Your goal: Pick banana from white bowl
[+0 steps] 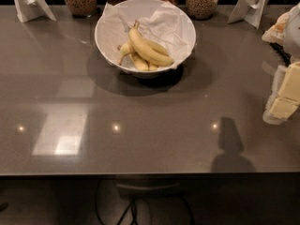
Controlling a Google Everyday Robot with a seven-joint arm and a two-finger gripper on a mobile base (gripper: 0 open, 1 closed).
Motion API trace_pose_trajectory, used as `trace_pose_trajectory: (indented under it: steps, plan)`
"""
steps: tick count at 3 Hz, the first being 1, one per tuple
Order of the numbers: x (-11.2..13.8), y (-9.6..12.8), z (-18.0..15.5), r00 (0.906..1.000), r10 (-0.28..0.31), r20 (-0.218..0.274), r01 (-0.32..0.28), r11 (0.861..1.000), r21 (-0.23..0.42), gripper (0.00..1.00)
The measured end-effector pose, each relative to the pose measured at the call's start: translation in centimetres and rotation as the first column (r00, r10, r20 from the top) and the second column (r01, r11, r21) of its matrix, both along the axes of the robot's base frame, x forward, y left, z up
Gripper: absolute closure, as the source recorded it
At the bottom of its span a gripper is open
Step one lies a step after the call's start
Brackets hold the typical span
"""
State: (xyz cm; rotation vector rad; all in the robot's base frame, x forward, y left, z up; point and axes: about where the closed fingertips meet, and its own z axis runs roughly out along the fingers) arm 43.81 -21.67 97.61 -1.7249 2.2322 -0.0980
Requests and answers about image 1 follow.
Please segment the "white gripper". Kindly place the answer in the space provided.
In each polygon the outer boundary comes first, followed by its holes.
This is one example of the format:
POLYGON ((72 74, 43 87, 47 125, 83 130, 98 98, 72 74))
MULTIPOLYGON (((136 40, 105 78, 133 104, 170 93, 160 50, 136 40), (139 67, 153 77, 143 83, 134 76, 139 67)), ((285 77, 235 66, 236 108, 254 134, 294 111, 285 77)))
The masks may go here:
POLYGON ((268 124, 280 125, 296 112, 300 103, 300 62, 279 66, 271 91, 262 119, 268 124))

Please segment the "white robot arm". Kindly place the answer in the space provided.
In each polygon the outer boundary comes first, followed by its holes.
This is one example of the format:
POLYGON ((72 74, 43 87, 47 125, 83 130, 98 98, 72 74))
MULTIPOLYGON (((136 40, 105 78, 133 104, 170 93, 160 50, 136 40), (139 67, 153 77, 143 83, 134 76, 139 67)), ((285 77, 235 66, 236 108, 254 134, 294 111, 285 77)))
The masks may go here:
POLYGON ((300 4, 283 13, 263 35, 276 43, 290 58, 288 66, 278 66, 262 119, 271 125, 287 121, 300 107, 300 4))

